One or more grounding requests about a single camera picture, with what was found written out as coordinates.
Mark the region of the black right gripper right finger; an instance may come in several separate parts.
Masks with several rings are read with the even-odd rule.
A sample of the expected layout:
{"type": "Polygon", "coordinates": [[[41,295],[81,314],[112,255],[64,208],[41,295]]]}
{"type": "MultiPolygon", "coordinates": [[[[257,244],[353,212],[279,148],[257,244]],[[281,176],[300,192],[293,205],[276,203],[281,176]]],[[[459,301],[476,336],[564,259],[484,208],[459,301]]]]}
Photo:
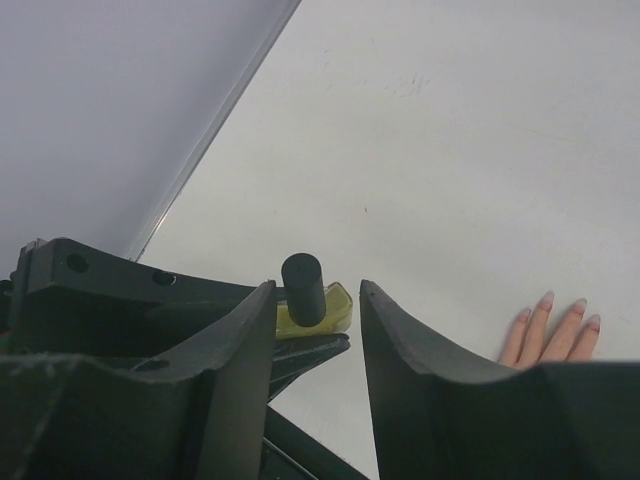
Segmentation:
{"type": "Polygon", "coordinates": [[[639,367],[483,358],[360,286],[366,377],[383,479],[635,479],[639,367]]]}

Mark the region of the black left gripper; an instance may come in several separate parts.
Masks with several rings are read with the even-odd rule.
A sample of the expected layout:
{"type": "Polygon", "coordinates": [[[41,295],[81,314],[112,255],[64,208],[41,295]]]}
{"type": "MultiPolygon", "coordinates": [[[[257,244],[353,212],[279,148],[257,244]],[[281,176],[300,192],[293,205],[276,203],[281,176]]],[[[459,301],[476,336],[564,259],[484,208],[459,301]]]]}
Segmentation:
{"type": "Polygon", "coordinates": [[[10,279],[11,354],[151,357],[222,318],[253,290],[146,266],[68,238],[23,247],[10,279]]]}

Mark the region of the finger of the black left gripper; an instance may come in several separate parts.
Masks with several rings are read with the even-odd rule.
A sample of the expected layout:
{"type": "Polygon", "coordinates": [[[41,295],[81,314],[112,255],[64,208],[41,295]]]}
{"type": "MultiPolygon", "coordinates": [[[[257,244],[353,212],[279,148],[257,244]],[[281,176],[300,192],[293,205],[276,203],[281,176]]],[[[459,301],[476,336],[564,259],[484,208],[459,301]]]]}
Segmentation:
{"type": "Polygon", "coordinates": [[[350,339],[346,333],[277,340],[268,399],[273,400],[300,376],[349,348],[350,339]]]}

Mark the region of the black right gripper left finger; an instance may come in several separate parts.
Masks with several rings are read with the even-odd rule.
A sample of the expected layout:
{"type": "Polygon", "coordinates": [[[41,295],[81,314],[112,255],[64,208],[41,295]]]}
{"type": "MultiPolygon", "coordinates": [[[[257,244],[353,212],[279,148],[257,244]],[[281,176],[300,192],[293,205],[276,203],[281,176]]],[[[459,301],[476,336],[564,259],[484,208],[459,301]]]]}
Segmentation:
{"type": "Polygon", "coordinates": [[[130,369],[81,354],[1,359],[5,479],[254,479],[276,287],[130,369]]]}

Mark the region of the yellow nail polish bottle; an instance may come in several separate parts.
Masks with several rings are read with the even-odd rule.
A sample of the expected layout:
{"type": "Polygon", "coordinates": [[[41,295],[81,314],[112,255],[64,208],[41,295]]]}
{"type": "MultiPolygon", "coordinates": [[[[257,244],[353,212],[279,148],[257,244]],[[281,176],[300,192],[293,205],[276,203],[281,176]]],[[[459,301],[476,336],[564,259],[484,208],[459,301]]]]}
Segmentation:
{"type": "Polygon", "coordinates": [[[285,300],[277,303],[276,339],[286,340],[309,336],[331,335],[345,333],[351,325],[353,300],[339,282],[333,282],[325,287],[326,301],[325,318],[312,327],[297,325],[289,314],[285,300]]]}

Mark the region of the person's hand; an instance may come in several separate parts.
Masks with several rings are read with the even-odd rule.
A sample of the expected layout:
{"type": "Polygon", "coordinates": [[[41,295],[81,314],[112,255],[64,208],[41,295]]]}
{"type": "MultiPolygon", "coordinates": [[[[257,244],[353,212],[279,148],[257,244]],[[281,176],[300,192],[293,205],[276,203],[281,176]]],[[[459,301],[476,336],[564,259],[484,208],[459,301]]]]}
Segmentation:
{"type": "Polygon", "coordinates": [[[540,363],[586,362],[593,358],[601,333],[601,316],[586,318],[587,300],[576,300],[549,333],[555,294],[545,293],[533,309],[525,309],[514,319],[498,363],[526,370],[540,363]]]}

